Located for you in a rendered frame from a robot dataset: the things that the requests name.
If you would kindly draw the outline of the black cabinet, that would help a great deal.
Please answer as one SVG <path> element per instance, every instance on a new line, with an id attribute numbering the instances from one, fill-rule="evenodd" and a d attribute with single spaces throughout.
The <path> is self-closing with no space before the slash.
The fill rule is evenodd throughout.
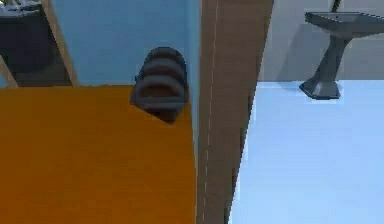
<path id="1" fill-rule="evenodd" d="M 40 1 L 0 8 L 0 56 L 12 73 L 42 70 L 54 55 L 53 36 Z"/>

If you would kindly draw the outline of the grey pedestal sink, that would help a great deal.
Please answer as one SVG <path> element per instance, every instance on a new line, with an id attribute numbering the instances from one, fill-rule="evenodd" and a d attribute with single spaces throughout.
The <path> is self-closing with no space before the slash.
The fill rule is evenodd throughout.
<path id="1" fill-rule="evenodd" d="M 338 99 L 336 76 L 344 50 L 354 38 L 384 33 L 384 17 L 361 12 L 306 12 L 305 21 L 329 34 L 329 46 L 315 74 L 299 88 L 315 100 Z"/>

